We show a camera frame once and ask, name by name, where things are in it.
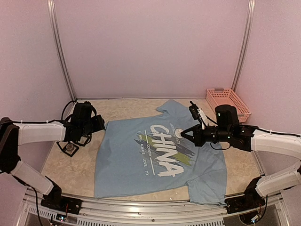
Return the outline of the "black brooch display case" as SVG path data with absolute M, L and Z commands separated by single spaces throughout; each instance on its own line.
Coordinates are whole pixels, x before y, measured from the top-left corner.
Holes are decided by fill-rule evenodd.
M 92 141 L 92 135 L 84 135 L 81 137 L 79 141 L 57 141 L 56 144 L 59 149 L 69 157 L 73 157 L 75 153 L 81 148 L 85 147 Z

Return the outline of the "silver round brooch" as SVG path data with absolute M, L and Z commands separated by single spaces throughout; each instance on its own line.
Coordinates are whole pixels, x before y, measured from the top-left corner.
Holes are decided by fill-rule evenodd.
M 66 151 L 72 152 L 74 150 L 74 145 L 70 143 L 70 144 L 67 144 L 65 146 L 65 148 L 66 148 Z

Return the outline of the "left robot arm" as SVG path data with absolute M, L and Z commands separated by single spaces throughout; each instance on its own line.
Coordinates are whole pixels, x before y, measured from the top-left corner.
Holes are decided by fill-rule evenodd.
M 26 186 L 43 194 L 55 209 L 62 209 L 66 199 L 61 188 L 51 179 L 23 162 L 18 148 L 40 142 L 65 142 L 78 149 L 92 140 L 92 134 L 105 129 L 101 115 L 88 101 L 76 103 L 72 114 L 65 119 L 51 121 L 13 121 L 8 117 L 0 120 L 0 171 L 12 175 Z

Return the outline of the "left aluminium corner post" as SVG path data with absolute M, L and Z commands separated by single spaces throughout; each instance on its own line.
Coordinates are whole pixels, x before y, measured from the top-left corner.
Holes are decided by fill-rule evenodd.
M 51 23 L 51 28 L 54 36 L 54 42 L 55 42 L 55 47 L 58 55 L 58 60 L 60 67 L 62 69 L 63 73 L 63 79 L 65 81 L 70 99 L 75 101 L 77 100 L 76 94 L 73 88 L 73 84 L 71 81 L 71 77 L 69 75 L 69 71 L 67 68 L 64 52 L 63 52 L 63 46 L 60 38 L 60 33 L 59 33 L 59 26 L 58 26 L 58 20 L 56 16 L 56 9 L 55 9 L 55 1 L 54 0 L 47 0 L 47 5 L 48 5 L 48 13 L 50 17 L 50 23 Z

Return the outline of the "light blue printed t-shirt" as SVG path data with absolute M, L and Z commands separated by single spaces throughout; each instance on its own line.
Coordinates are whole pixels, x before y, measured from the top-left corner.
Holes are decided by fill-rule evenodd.
M 97 153 L 95 198 L 187 187 L 191 202 L 225 205 L 227 168 L 219 143 L 196 147 L 175 130 L 195 125 L 187 107 L 168 100 L 159 115 L 110 121 Z

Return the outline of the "aluminium corner post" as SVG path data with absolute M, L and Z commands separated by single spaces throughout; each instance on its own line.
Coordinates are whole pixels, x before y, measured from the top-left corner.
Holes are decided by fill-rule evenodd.
M 238 62 L 237 62 L 237 66 L 235 69 L 234 78 L 233 78 L 232 85 L 231 85 L 231 89 L 234 92 L 236 92 L 236 90 L 238 88 L 239 79 L 242 74 L 244 61 L 245 61 L 246 54 L 247 54 L 249 39 L 250 39 L 250 35 L 251 35 L 251 30 L 252 30 L 255 3 L 256 3 L 255 0 L 248 1 L 248 8 L 247 8 L 247 13 L 246 13 L 246 22 L 245 22 L 245 26 L 244 26 L 242 43 L 241 43 L 241 47 L 240 47 L 240 51 L 239 51 L 239 55 L 238 55 Z
M 63 79 L 65 81 L 70 99 L 75 101 L 77 100 L 76 94 L 73 88 L 73 84 L 71 81 L 71 77 L 69 75 L 69 71 L 67 68 L 64 52 L 63 52 L 63 46 L 60 38 L 60 33 L 59 33 L 59 26 L 58 26 L 58 20 L 56 16 L 56 9 L 55 9 L 55 1 L 54 0 L 47 0 L 47 5 L 48 5 L 48 13 L 50 17 L 50 23 L 51 23 L 51 28 L 54 36 L 54 42 L 55 42 L 55 47 L 58 55 L 58 60 L 60 67 L 62 69 L 63 73 Z

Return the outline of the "aluminium front rail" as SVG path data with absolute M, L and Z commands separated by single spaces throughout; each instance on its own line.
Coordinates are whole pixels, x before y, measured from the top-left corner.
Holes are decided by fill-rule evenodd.
M 15 226 L 43 225 L 53 221 L 60 226 L 225 226 L 242 225 L 241 217 L 249 211 L 229 214 L 225 207 L 217 205 L 198 205 L 188 200 L 182 201 L 128 201 L 116 199 L 94 199 L 74 195 L 82 201 L 78 214 L 67 214 L 67 219 L 56 219 L 59 211 L 37 206 L 41 194 L 35 195 L 27 189 Z

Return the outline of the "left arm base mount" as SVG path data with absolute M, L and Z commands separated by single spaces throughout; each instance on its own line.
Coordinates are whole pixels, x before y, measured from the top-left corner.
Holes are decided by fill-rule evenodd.
M 58 199 L 58 201 L 54 201 L 49 198 L 43 197 L 41 201 L 41 206 L 65 212 L 67 214 L 71 213 L 78 215 L 82 206 L 82 200 L 61 196 Z

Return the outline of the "pink plastic basket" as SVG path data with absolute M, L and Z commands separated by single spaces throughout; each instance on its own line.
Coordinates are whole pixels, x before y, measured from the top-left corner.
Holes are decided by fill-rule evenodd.
M 240 123 L 247 122 L 251 115 L 249 108 L 232 89 L 207 89 L 206 100 L 213 111 L 219 105 L 230 105 L 235 107 Z

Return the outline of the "right aluminium corner post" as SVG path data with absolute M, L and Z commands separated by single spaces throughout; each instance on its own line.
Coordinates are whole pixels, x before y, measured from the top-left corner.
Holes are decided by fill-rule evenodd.
M 250 35 L 251 35 L 251 30 L 252 30 L 255 3 L 256 3 L 255 0 L 248 1 L 248 8 L 247 8 L 247 13 L 246 13 L 246 22 L 245 22 L 245 26 L 244 26 L 242 43 L 241 43 L 241 47 L 240 47 L 240 51 L 239 51 L 239 55 L 238 55 L 238 62 L 237 62 L 237 66 L 235 69 L 234 78 L 233 78 L 232 85 L 231 85 L 231 89 L 234 92 L 236 92 L 236 90 L 238 88 L 239 79 L 242 74 L 244 61 L 245 61 L 246 54 L 247 54 L 249 39 L 250 39 Z

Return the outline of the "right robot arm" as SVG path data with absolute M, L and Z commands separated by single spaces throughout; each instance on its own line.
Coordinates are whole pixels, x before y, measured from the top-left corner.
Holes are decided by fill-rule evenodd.
M 204 119 L 207 116 L 194 103 L 189 107 L 193 119 L 199 121 L 189 129 L 181 132 L 181 136 L 195 146 L 203 146 L 206 142 L 216 144 L 227 142 L 231 147 L 247 152 L 270 152 L 301 158 L 301 136 L 299 134 L 275 132 L 257 126 L 241 125 L 235 107 L 219 105 L 215 108 L 216 124 L 209 126 Z M 245 209 L 252 208 L 259 197 L 273 192 L 288 189 L 301 183 L 301 162 L 269 176 L 253 179 L 241 197 L 240 204 Z

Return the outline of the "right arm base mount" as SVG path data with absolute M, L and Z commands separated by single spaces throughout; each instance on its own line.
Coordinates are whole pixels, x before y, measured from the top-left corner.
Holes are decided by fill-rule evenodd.
M 250 209 L 254 209 L 259 207 L 260 205 L 265 205 L 266 202 L 263 198 L 252 198 L 246 196 L 239 196 L 234 198 L 228 198 L 225 200 L 227 205 L 227 213 L 237 213 L 242 212 Z

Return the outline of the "orange round brooch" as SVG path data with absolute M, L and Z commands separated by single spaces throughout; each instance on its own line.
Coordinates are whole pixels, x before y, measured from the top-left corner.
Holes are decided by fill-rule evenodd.
M 177 128 L 174 133 L 177 138 L 182 138 L 182 135 L 181 135 L 182 132 L 183 132 L 182 129 Z

